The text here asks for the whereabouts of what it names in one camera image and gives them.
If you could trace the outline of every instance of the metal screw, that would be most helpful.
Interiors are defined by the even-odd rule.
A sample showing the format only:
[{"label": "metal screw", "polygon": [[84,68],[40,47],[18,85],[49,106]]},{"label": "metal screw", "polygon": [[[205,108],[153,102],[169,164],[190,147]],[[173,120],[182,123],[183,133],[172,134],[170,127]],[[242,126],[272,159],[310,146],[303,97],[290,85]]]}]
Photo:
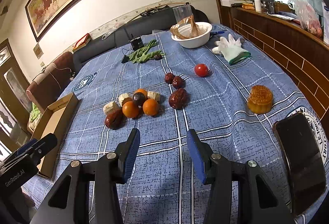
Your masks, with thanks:
[{"label": "metal screw", "polygon": [[71,167],[75,168],[80,164],[80,162],[78,160],[74,160],[71,162]]},{"label": "metal screw", "polygon": [[216,160],[218,160],[218,159],[220,159],[222,156],[220,155],[220,154],[217,154],[217,153],[213,153],[212,155],[211,155],[211,158],[212,159],[216,159]]},{"label": "metal screw", "polygon": [[251,166],[252,168],[254,168],[255,166],[257,166],[257,163],[254,160],[250,160],[250,161],[248,161],[248,165]]},{"label": "metal screw", "polygon": [[116,153],[114,153],[114,152],[108,153],[108,154],[106,155],[106,157],[107,157],[107,159],[113,159],[113,158],[116,158]]}]

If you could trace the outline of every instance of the brown paper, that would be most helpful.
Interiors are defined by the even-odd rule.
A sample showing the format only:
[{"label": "brown paper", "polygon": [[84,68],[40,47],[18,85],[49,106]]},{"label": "brown paper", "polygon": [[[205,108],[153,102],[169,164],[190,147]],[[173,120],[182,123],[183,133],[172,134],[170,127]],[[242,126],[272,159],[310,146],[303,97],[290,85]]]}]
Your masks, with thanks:
[{"label": "brown paper", "polygon": [[[183,36],[182,34],[179,33],[178,28],[182,24],[185,24],[185,25],[191,24],[190,35]],[[189,17],[186,17],[186,18],[180,20],[176,25],[173,25],[170,28],[170,32],[172,33],[173,36],[176,36],[177,38],[179,38],[181,40],[186,40],[186,39],[192,39],[192,38],[195,38],[197,36],[200,36],[200,35],[204,34],[206,31],[203,30],[202,28],[200,28],[199,25],[197,25],[195,23],[194,16],[191,15]]]}]

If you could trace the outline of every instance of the door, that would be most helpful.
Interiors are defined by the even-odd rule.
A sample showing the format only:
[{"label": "door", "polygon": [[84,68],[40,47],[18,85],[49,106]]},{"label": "door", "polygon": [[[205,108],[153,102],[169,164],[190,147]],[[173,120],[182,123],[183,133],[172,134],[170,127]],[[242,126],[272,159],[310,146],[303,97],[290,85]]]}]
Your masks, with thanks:
[{"label": "door", "polygon": [[26,95],[28,86],[9,41],[5,40],[0,44],[0,140],[11,151],[31,137],[27,131],[32,110]]},{"label": "door", "polygon": [[32,103],[26,95],[28,86],[9,42],[5,40],[0,44],[0,97],[21,125],[27,124],[32,110]]}]

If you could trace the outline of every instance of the white bowl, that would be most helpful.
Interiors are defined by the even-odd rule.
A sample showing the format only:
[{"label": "white bowl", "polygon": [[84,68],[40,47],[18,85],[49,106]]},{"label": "white bowl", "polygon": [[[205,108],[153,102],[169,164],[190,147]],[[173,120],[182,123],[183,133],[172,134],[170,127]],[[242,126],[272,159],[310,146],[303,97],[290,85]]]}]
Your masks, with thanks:
[{"label": "white bowl", "polygon": [[[176,36],[171,35],[171,38],[174,41],[178,41],[181,46],[188,49],[198,48],[204,44],[206,44],[210,38],[210,31],[213,29],[213,26],[207,22],[196,22],[200,28],[206,30],[206,32],[200,36],[197,36],[192,39],[181,40]],[[191,24],[185,25],[183,27],[178,28],[178,31],[183,36],[187,35],[189,30],[191,29]]]}]

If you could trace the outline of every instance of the cup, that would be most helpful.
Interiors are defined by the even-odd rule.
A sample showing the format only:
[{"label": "cup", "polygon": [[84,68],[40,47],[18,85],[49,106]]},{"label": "cup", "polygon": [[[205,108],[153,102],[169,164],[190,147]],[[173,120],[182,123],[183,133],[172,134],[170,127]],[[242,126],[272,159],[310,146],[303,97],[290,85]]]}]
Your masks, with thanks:
[{"label": "cup", "polygon": [[174,11],[174,15],[177,23],[180,20],[192,15],[192,9],[190,5],[176,6],[173,7],[172,10]]},{"label": "cup", "polygon": [[261,1],[260,0],[255,0],[255,9],[257,12],[262,11],[262,6],[261,6]]}]

